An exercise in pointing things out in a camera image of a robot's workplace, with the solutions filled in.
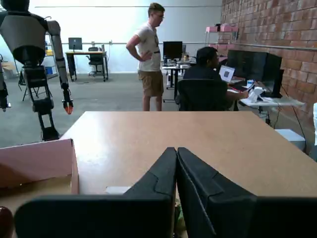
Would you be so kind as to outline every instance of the white t-shirt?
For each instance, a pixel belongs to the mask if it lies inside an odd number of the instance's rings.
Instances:
[[[155,28],[153,29],[151,25],[146,22],[138,28],[135,35],[141,39],[140,44],[138,44],[139,54],[146,53],[147,51],[152,52],[152,58],[145,62],[139,62],[138,69],[140,71],[160,71],[160,51],[157,30]]]
[[[314,104],[315,145],[317,145],[317,103]]]

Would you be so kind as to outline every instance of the humanoid robot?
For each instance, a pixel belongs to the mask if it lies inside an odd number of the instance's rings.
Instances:
[[[13,57],[22,63],[23,77],[33,103],[33,111],[38,113],[44,141],[59,138],[55,129],[52,109],[54,108],[47,82],[45,67],[42,64],[45,57],[45,35],[51,36],[60,85],[64,93],[63,106],[68,114],[72,113],[73,103],[70,99],[68,79],[63,57],[60,26],[57,21],[46,21],[44,18],[28,11],[29,0],[1,0],[6,9],[0,12],[0,34],[8,45]],[[33,88],[44,87],[46,98],[33,98]],[[7,101],[8,91],[3,78],[0,63],[0,108],[5,112],[10,104]],[[42,116],[48,115],[51,126],[44,127]]]

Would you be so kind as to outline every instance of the cardboard box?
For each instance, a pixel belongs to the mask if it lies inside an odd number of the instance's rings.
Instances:
[[[78,193],[71,139],[0,149],[0,206],[13,214],[37,196]]]

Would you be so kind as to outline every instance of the man's hand on hip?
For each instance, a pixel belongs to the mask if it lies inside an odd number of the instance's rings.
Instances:
[[[152,58],[153,53],[150,51],[147,51],[146,53],[141,53],[140,57],[141,57],[141,62],[150,60]]]

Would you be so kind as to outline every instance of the gray floor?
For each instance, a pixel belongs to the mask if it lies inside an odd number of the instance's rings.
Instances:
[[[41,130],[37,114],[32,111],[31,100],[26,96],[22,102],[25,87],[20,91],[17,80],[7,80],[9,102],[12,108],[6,113],[0,112],[0,148],[41,141]],[[108,82],[101,77],[81,76],[74,83],[70,82],[74,112],[67,115],[62,107],[62,90],[58,78],[49,80],[49,87],[53,94],[55,108],[53,118],[60,134],[64,134],[85,111],[141,111],[142,83],[136,74],[113,74]],[[165,90],[163,98],[172,98],[173,90]],[[164,103],[164,111],[176,111],[174,103]],[[151,111],[155,110],[151,102]],[[275,122],[274,113],[271,119]],[[279,116],[276,128],[291,128],[301,134],[298,124],[293,119]],[[305,134],[309,143],[314,140],[312,128],[307,128]]]

